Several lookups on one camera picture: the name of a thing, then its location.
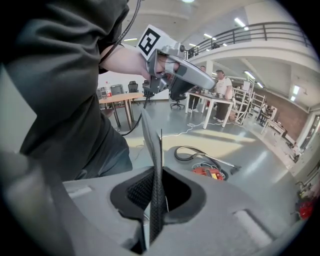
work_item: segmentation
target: bottle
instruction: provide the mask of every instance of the bottle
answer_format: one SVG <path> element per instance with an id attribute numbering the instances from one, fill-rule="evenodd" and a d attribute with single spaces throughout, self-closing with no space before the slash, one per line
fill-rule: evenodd
<path id="1" fill-rule="evenodd" d="M 110 85 L 108 85 L 108 84 L 105 87 L 105 94 L 106 94 L 107 97 L 111 97 L 112 96 L 111 88 L 110 88 Z"/>

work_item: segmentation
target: dark pants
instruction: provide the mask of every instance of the dark pants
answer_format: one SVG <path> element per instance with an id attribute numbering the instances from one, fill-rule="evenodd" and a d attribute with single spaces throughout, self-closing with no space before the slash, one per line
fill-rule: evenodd
<path id="1" fill-rule="evenodd" d="M 217 102 L 215 117 L 220 120 L 224 120 L 228 112 L 229 104 Z"/>
<path id="2" fill-rule="evenodd" d="M 82 169 L 75 180 L 83 180 L 125 173 L 131 171 L 132 168 L 132 163 L 129 158 L 129 148 L 126 148 L 116 157 L 113 157 L 111 159 L 107 157 L 103 166 L 98 171 L 87 171 L 86 169 Z"/>
<path id="3" fill-rule="evenodd" d="M 197 108 L 198 102 L 199 102 L 199 97 L 194 96 L 194 95 L 190 95 L 189 109 L 195 110 Z"/>
<path id="4" fill-rule="evenodd" d="M 262 118 L 261 118 L 261 120 L 260 120 L 260 125 L 263 126 L 266 121 L 267 121 L 267 118 L 263 115 Z"/>
<path id="5" fill-rule="evenodd" d="M 263 119 L 263 115 L 262 114 L 263 114 L 262 112 L 259 113 L 258 118 L 257 118 L 258 121 L 260 120 L 261 117 Z"/>

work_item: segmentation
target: black cable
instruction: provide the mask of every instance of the black cable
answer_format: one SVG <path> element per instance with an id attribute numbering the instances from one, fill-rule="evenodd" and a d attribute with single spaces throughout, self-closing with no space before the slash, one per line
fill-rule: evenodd
<path id="1" fill-rule="evenodd" d="M 149 100 L 149 98 L 150 98 L 150 97 L 149 97 L 149 93 L 150 93 L 150 91 L 148 91 L 148 93 L 147 93 L 147 95 L 146 95 L 146 98 L 145 98 L 145 101 L 144 101 L 144 105 L 143 105 L 143 108 L 144 108 L 144 109 L 146 109 L 148 100 Z M 122 135 L 122 136 L 126 136 L 126 135 L 130 134 L 130 133 L 138 126 L 141 117 L 142 117 L 142 113 L 140 114 L 140 116 L 139 116 L 139 118 L 138 118 L 138 121 L 136 121 L 135 126 L 134 126 L 130 131 L 128 131 L 127 133 L 121 134 L 121 135 Z"/>
<path id="2" fill-rule="evenodd" d="M 103 61 L 105 61 L 105 60 L 110 56 L 110 54 L 116 49 L 116 47 L 121 43 L 122 39 L 124 39 L 124 37 L 125 37 L 126 34 L 128 33 L 129 29 L 131 28 L 132 24 L 134 23 L 134 21 L 135 21 L 135 19 L 136 19 L 136 17 L 137 17 L 138 11 L 139 11 L 140 6 L 141 6 L 141 1 L 142 1 L 142 0 L 137 0 L 136 7 L 135 7 L 135 11 L 134 11 L 133 17 L 132 17 L 129 25 L 125 28 L 125 30 L 123 31 L 123 33 L 119 36 L 119 38 L 117 39 L 117 41 L 114 43 L 114 45 L 111 47 L 111 49 L 106 53 L 106 55 L 104 55 L 104 56 L 101 58 L 99 64 L 101 64 Z"/>
<path id="3" fill-rule="evenodd" d="M 178 155 L 178 150 L 180 150 L 180 149 L 189 149 L 189 150 L 193 150 L 193 151 L 198 152 L 198 153 L 192 154 L 192 155 L 190 155 L 189 157 L 186 157 L 186 158 L 182 158 L 182 157 L 180 157 L 180 156 Z M 217 167 L 217 169 L 218 169 L 219 171 L 221 171 L 221 169 L 222 169 L 221 166 L 220 166 L 220 164 L 217 163 L 217 161 L 215 161 L 215 160 L 207 157 L 205 152 L 203 152 L 202 150 L 200 150 L 199 148 L 196 148 L 196 147 L 194 147 L 194 146 L 179 146 L 179 147 L 177 147 L 177 148 L 175 149 L 175 151 L 174 151 L 174 156 L 175 156 L 175 158 L 178 159 L 179 161 L 184 161 L 184 162 L 185 162 L 185 161 L 190 161 L 190 160 L 194 159 L 196 156 L 206 157 L 206 158 L 210 159 L 210 161 L 212 161 L 212 162 L 214 163 L 214 165 Z"/>

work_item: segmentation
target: person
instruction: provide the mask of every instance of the person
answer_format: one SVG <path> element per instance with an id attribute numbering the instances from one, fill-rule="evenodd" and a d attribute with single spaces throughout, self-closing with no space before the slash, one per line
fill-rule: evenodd
<path id="1" fill-rule="evenodd" d="M 129 146 L 101 113 L 96 95 L 99 72 L 150 79 L 143 56 L 121 45 L 100 63 L 128 12 L 127 0 L 45 1 L 10 39 L 4 67 L 37 115 L 20 152 L 54 167 L 62 181 L 132 169 Z M 166 60 L 159 57 L 157 72 Z"/>
<path id="2" fill-rule="evenodd" d="M 259 121 L 261 118 L 263 118 L 263 114 L 266 114 L 267 113 L 267 101 L 265 101 L 262 106 L 261 106 L 261 111 L 257 117 L 257 121 Z"/>
<path id="3" fill-rule="evenodd" d="M 261 120 L 260 120 L 260 125 L 264 126 L 264 124 L 266 123 L 267 119 L 270 119 L 270 117 L 272 116 L 273 110 L 271 108 L 271 106 L 266 106 L 266 111 L 264 113 L 264 115 L 262 116 Z"/>
<path id="4" fill-rule="evenodd" d="M 270 116 L 270 119 L 274 120 L 277 114 L 277 109 L 273 106 L 271 107 L 271 110 L 272 110 L 272 115 Z"/>
<path id="5" fill-rule="evenodd" d="M 232 82 L 229 77 L 225 76 L 225 73 L 222 70 L 217 70 L 216 75 L 218 82 L 216 83 L 216 93 L 222 94 L 223 97 L 227 100 L 232 99 Z M 222 123 L 228 112 L 229 104 L 222 102 L 216 103 L 216 114 L 213 119 L 217 120 L 219 123 Z"/>
<path id="6" fill-rule="evenodd" d="M 201 66 L 200 69 L 203 71 L 203 72 L 206 72 L 207 69 L 205 66 Z M 200 93 L 201 92 L 201 89 L 196 86 L 196 87 L 193 87 L 191 90 L 190 90 L 191 93 Z M 193 112 L 196 112 L 196 113 L 199 113 L 199 110 L 197 109 L 197 105 L 198 105 L 198 102 L 199 102 L 199 97 L 197 96 L 194 96 L 194 95 L 190 95 L 189 96 L 189 106 L 188 106 L 188 112 L 191 113 L 192 111 Z"/>

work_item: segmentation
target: white cable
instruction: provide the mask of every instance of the white cable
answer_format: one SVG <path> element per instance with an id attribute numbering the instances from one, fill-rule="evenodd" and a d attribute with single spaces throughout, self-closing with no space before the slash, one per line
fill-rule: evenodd
<path id="1" fill-rule="evenodd" d="M 190 122 L 190 123 L 188 123 L 188 124 L 186 125 L 186 126 L 188 126 L 188 127 L 191 127 L 190 129 L 188 129 L 188 130 L 186 130 L 186 131 L 184 131 L 184 132 L 180 132 L 179 134 L 176 134 L 176 135 L 165 135 L 165 136 L 162 136 L 162 138 L 164 138 L 164 137 L 170 137 L 170 136 L 179 136 L 179 135 L 181 135 L 181 134 L 186 134 L 187 132 L 191 131 L 194 127 L 197 127 L 197 126 L 200 126 L 200 125 L 203 125 L 203 124 L 204 124 L 204 122 L 201 122 L 201 123 L 199 123 L 199 124 L 197 124 L 197 125 L 195 125 L 195 124 L 193 124 L 193 123 Z M 226 123 L 226 125 L 230 125 L 230 124 L 233 124 L 233 125 L 242 127 L 241 125 L 239 125 L 239 124 L 237 124 L 237 123 L 234 123 L 234 122 L 227 122 L 227 123 Z M 210 123 L 210 122 L 208 122 L 208 125 L 222 126 L 223 123 Z"/>
<path id="2" fill-rule="evenodd" d="M 141 146 L 142 146 L 142 148 L 140 149 L 140 151 L 139 151 L 138 154 L 136 155 L 135 159 L 132 160 L 132 162 L 134 162 L 134 161 L 137 160 L 137 158 L 138 158 L 138 156 L 140 155 L 141 151 L 145 148 L 145 145 L 138 145 L 138 146 L 136 146 L 136 148 L 141 147 Z"/>

